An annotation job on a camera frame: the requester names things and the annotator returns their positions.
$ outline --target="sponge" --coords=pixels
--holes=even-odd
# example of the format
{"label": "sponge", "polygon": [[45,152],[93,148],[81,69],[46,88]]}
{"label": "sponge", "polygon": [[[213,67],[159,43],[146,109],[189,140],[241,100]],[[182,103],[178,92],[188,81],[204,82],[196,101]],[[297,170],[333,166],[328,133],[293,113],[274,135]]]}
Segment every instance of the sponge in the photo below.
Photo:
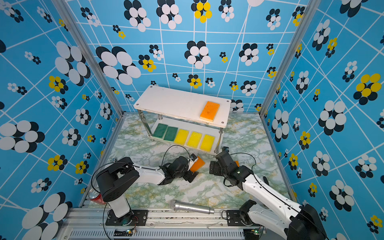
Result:
{"label": "sponge", "polygon": [[152,137],[163,139],[164,133],[166,132],[168,125],[159,123]]}
{"label": "sponge", "polygon": [[202,136],[203,134],[199,132],[192,132],[191,137],[188,140],[187,146],[197,148]]}
{"label": "sponge", "polygon": [[196,162],[192,165],[190,171],[191,172],[196,172],[197,170],[199,170],[202,166],[205,165],[205,162],[200,158],[200,157],[197,157],[197,160]]}
{"label": "sponge", "polygon": [[177,127],[168,127],[167,132],[164,136],[164,140],[173,142],[176,138],[177,129]]}
{"label": "sponge", "polygon": [[219,107],[220,104],[208,101],[203,111],[201,112],[200,118],[213,122]]}
{"label": "sponge", "polygon": [[206,134],[203,138],[200,149],[206,152],[210,152],[214,141],[215,137]]}
{"label": "sponge", "polygon": [[184,145],[185,141],[187,140],[188,134],[189,134],[189,131],[180,129],[176,135],[174,143],[179,145]]}

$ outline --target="white shelf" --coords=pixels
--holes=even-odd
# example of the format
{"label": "white shelf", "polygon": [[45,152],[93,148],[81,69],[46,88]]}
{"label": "white shelf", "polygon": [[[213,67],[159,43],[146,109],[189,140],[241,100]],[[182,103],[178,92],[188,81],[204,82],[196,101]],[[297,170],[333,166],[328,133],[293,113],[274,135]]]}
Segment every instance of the white shelf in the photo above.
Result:
{"label": "white shelf", "polygon": [[[220,104],[213,122],[200,118],[207,101]],[[230,105],[230,99],[151,85],[139,97],[134,107],[142,111],[225,128]]]}
{"label": "white shelf", "polygon": [[[211,127],[206,127],[206,126],[201,126],[201,125],[197,125],[197,124],[193,124],[193,123],[189,123],[189,122],[183,122],[183,121],[176,120],[176,119],[171,119],[171,118],[163,117],[162,120],[157,119],[157,121],[155,122],[155,124],[153,125],[153,127],[151,129],[152,133],[155,132],[155,130],[156,130],[156,128],[157,128],[159,123],[166,124],[169,127],[177,127],[179,129],[188,130],[189,131],[188,137],[187,137],[187,140],[185,141],[185,144],[183,146],[191,148],[191,149],[196,149],[196,150],[199,150],[199,151],[202,151],[202,152],[206,152],[206,151],[203,151],[203,150],[200,149],[200,146],[201,146],[201,143],[203,141],[204,135],[208,134],[208,135],[214,136],[215,140],[214,140],[214,144],[212,145],[211,151],[210,152],[206,152],[206,153],[216,155],[216,153],[214,151],[215,151],[215,148],[217,146],[217,142],[218,142],[219,137],[220,137],[218,129],[211,128]],[[201,137],[201,140],[200,140],[199,145],[197,146],[197,148],[193,148],[193,147],[187,146],[187,142],[189,140],[189,137],[191,136],[192,132],[194,132],[194,131],[203,134],[203,136]],[[221,135],[219,149],[221,148],[221,143],[223,141],[223,136],[224,136],[224,132]],[[169,142],[169,141],[164,141],[162,139],[158,139],[158,138],[155,138],[155,137],[149,137],[149,138],[155,139],[155,140],[158,140],[158,141],[162,141],[162,142]]]}

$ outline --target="lower shelf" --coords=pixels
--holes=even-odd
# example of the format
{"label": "lower shelf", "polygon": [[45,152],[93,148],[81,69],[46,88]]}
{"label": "lower shelf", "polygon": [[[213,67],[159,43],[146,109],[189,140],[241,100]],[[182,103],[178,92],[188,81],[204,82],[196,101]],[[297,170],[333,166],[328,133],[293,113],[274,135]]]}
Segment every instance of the lower shelf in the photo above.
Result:
{"label": "lower shelf", "polygon": [[[197,124],[193,124],[193,123],[189,123],[189,122],[183,122],[183,121],[180,121],[180,120],[163,117],[162,120],[157,119],[155,124],[152,126],[152,128],[151,128],[152,133],[155,132],[155,130],[156,130],[156,128],[157,128],[159,123],[166,124],[166,125],[168,125],[170,127],[177,127],[179,129],[188,130],[189,131],[188,137],[187,137],[187,140],[185,141],[185,144],[183,146],[191,148],[191,149],[196,149],[196,150],[199,150],[199,151],[202,151],[202,152],[206,152],[206,151],[203,151],[203,150],[200,149],[200,146],[201,146],[201,143],[203,141],[204,135],[208,134],[208,135],[211,135],[211,136],[215,137],[215,140],[214,140],[214,143],[212,145],[211,151],[210,152],[206,152],[206,153],[216,155],[216,153],[214,151],[216,149],[217,143],[218,143],[219,138],[220,138],[219,129],[211,128],[211,127],[206,127],[206,126],[202,126],[202,125],[197,125]],[[192,132],[199,132],[199,133],[203,134],[203,136],[202,136],[202,138],[201,138],[197,148],[193,148],[193,147],[187,146],[188,139],[190,138]],[[224,132],[221,135],[221,139],[220,139],[220,143],[219,143],[219,149],[221,148],[221,143],[223,141],[223,136],[224,136]],[[149,138],[155,139],[157,141],[169,142],[169,141],[164,141],[162,139],[158,139],[158,138],[155,138],[155,137],[149,137]]]}

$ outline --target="green sponge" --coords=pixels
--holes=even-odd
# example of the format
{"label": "green sponge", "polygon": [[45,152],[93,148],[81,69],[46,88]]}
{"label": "green sponge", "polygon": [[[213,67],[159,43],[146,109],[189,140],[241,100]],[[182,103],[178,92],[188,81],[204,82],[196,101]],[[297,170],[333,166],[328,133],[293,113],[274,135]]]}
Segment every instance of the green sponge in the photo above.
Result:
{"label": "green sponge", "polygon": [[175,141],[177,130],[178,130],[177,127],[168,127],[167,132],[164,136],[164,140],[170,141],[170,142]]}
{"label": "green sponge", "polygon": [[152,137],[163,139],[164,133],[167,130],[168,125],[159,123]]}

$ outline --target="microphone grille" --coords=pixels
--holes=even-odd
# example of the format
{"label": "microphone grille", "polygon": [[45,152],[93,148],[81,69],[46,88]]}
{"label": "microphone grille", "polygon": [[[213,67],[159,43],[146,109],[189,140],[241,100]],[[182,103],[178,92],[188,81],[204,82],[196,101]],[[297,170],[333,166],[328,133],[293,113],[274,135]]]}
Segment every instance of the microphone grille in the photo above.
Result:
{"label": "microphone grille", "polygon": [[175,210],[175,208],[176,208],[176,200],[171,200],[170,202],[169,202],[169,208],[170,209],[172,209],[172,210]]}

